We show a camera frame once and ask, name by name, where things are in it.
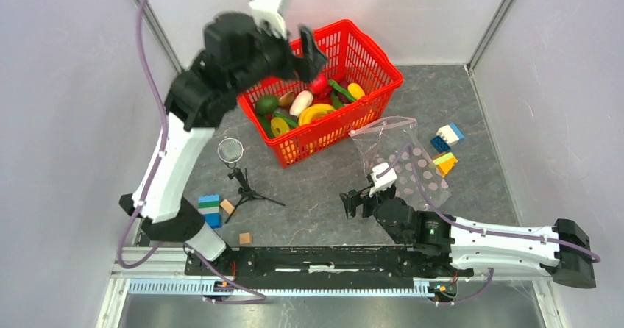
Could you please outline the clear zip top bag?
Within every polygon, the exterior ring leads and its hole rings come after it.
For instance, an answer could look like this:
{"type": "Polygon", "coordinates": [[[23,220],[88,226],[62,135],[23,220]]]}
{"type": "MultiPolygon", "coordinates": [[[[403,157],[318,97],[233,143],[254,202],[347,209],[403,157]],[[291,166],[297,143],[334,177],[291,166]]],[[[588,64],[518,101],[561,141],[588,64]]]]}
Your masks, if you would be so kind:
{"type": "Polygon", "coordinates": [[[414,118],[390,116],[350,131],[366,175],[373,168],[391,166],[397,176],[395,195],[415,210],[441,207],[451,196],[449,185],[418,139],[414,118]]]}

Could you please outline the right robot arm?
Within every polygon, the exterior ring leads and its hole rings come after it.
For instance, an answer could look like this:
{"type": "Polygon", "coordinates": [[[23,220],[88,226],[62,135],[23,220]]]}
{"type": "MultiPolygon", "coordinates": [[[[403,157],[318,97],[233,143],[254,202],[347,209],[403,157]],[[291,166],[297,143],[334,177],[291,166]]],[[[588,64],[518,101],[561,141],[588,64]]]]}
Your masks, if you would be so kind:
{"type": "Polygon", "coordinates": [[[373,217],[395,243],[424,254],[432,274],[493,268],[550,277],[571,288],[596,286],[589,236],[570,219],[543,227],[484,224],[415,210],[392,191],[370,194],[364,188],[339,197],[346,217],[355,217],[360,207],[362,216],[373,217]]]}

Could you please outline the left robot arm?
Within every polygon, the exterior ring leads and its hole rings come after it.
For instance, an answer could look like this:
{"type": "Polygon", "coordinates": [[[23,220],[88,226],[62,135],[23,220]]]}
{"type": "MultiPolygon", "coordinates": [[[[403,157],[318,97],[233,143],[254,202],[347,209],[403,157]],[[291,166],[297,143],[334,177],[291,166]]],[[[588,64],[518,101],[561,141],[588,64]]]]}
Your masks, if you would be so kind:
{"type": "Polygon", "coordinates": [[[247,14],[216,16],[203,30],[204,48],[191,67],[177,75],[166,99],[160,137],[138,189],[119,199],[131,217],[141,218],[150,239],[185,243],[203,256],[212,274],[231,265],[227,244],[183,196],[196,161],[238,96],[268,77],[313,81],[327,65],[313,30],[299,26],[301,54],[288,34],[247,14]]]}

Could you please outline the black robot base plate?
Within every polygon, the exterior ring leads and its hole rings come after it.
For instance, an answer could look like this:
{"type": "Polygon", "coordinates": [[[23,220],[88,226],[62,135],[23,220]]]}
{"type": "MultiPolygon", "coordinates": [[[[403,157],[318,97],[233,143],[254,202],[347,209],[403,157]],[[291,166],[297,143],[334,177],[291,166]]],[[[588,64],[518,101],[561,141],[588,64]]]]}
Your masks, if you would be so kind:
{"type": "Polygon", "coordinates": [[[232,248],[213,261],[221,274],[253,289],[394,289],[413,279],[470,277],[448,254],[410,246],[289,246],[232,248]]]}

